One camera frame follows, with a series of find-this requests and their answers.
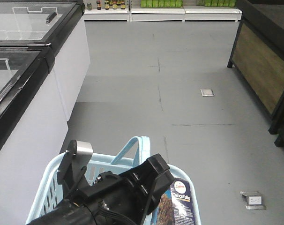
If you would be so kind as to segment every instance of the gray floor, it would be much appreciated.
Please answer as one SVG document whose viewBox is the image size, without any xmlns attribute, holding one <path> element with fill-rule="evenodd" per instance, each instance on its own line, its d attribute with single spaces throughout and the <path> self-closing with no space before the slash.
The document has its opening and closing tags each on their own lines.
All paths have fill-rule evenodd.
<svg viewBox="0 0 284 225">
<path fill-rule="evenodd" d="M 149 136 L 152 153 L 190 176 L 203 225 L 284 225 L 284 150 L 226 68 L 237 27 L 86 22 L 92 64 L 66 142 L 114 155 L 130 137 Z M 215 97 L 202 97 L 201 88 Z M 264 194 L 267 210 L 247 211 L 241 190 Z"/>
</svg>

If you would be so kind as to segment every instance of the black cable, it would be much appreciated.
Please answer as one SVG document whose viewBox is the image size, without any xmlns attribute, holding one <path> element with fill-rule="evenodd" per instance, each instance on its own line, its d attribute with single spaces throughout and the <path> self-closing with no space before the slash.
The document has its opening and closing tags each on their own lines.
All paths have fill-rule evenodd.
<svg viewBox="0 0 284 225">
<path fill-rule="evenodd" d="M 103 216 L 103 217 L 107 217 L 107 218 L 111 218 L 111 219 L 117 220 L 117 221 L 123 223 L 124 225 L 137 225 L 130 218 L 128 218 L 128 217 L 126 217 L 126 216 L 124 216 L 124 215 L 122 215 L 120 213 L 117 213 L 117 212 L 105 209 L 102 206 L 101 202 L 98 205 L 98 210 L 99 210 L 98 214 Z"/>
</svg>

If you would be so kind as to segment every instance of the product package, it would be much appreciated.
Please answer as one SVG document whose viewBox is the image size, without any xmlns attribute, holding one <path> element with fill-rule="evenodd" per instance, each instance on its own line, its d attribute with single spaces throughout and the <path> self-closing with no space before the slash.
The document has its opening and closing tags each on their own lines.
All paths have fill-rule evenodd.
<svg viewBox="0 0 284 225">
<path fill-rule="evenodd" d="M 230 6 L 230 0 L 224 0 L 223 6 L 229 7 Z"/>
<path fill-rule="evenodd" d="M 205 7 L 211 7 L 212 0 L 205 0 L 204 6 Z"/>
<path fill-rule="evenodd" d="M 146 0 L 146 7 L 152 8 L 152 0 Z"/>
<path fill-rule="evenodd" d="M 163 8 L 164 7 L 164 0 L 159 0 L 159 8 Z"/>
<path fill-rule="evenodd" d="M 189 182 L 175 179 L 152 212 L 151 225 L 195 225 Z"/>
<path fill-rule="evenodd" d="M 153 0 L 152 1 L 152 7 L 153 8 L 158 8 L 159 7 L 159 0 Z"/>
<path fill-rule="evenodd" d="M 235 7 L 236 6 L 236 0 L 230 0 L 229 7 Z"/>
<path fill-rule="evenodd" d="M 141 8 L 146 8 L 146 0 L 141 0 Z"/>
<path fill-rule="evenodd" d="M 164 0 L 164 8 L 170 7 L 170 0 Z"/>
<path fill-rule="evenodd" d="M 218 5 L 218 0 L 212 0 L 211 6 L 212 7 L 217 7 L 217 5 Z"/>
<path fill-rule="evenodd" d="M 218 7 L 223 7 L 224 0 L 218 0 Z"/>
<path fill-rule="evenodd" d="M 181 8 L 182 5 L 183 5 L 183 1 L 182 0 L 176 0 L 176 5 L 175 5 L 176 8 Z"/>
</svg>

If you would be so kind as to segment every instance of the green bottle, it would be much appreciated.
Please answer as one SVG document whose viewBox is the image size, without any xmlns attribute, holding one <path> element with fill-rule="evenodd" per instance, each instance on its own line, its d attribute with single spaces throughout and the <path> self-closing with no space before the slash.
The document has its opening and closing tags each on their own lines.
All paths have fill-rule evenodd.
<svg viewBox="0 0 284 225">
<path fill-rule="evenodd" d="M 158 8 L 159 7 L 159 0 L 152 0 L 152 7 Z"/>
<path fill-rule="evenodd" d="M 224 0 L 218 0 L 218 7 L 223 7 Z"/>
<path fill-rule="evenodd" d="M 164 7 L 164 0 L 159 0 L 159 8 L 163 8 Z"/>
<path fill-rule="evenodd" d="M 164 0 L 164 8 L 170 7 L 170 0 Z"/>
<path fill-rule="evenodd" d="M 229 7 L 235 7 L 236 6 L 236 0 L 230 0 Z"/>
<path fill-rule="evenodd" d="M 176 0 L 170 0 L 170 8 L 175 8 Z"/>
<path fill-rule="evenodd" d="M 218 0 L 212 0 L 211 6 L 212 7 L 217 7 L 217 5 L 218 5 Z"/>
<path fill-rule="evenodd" d="M 152 8 L 152 0 L 146 0 L 146 7 Z"/>
<path fill-rule="evenodd" d="M 146 0 L 141 0 L 141 8 L 146 8 Z"/>
<path fill-rule="evenodd" d="M 224 0 L 223 6 L 229 7 L 230 6 L 230 0 Z"/>
<path fill-rule="evenodd" d="M 183 1 L 182 0 L 176 0 L 175 7 L 176 8 L 181 8 L 183 6 Z"/>
<path fill-rule="evenodd" d="M 205 0 L 204 6 L 205 7 L 210 7 L 212 4 L 212 0 Z"/>
</svg>

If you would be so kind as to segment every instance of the basket handle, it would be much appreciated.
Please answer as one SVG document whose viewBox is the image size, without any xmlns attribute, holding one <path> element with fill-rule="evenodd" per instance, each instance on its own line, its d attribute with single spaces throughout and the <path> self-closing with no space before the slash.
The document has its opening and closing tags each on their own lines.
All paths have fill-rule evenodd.
<svg viewBox="0 0 284 225">
<path fill-rule="evenodd" d="M 122 150 L 115 156 L 115 158 L 111 161 L 111 164 L 112 165 L 118 164 L 119 161 L 133 147 L 133 145 L 136 142 L 138 142 L 138 148 L 137 148 L 134 160 L 133 160 L 132 167 L 138 166 L 139 164 L 143 163 L 148 157 L 150 157 L 150 140 L 149 140 L 149 137 L 134 136 L 126 143 L 126 145 L 122 148 Z"/>
</svg>

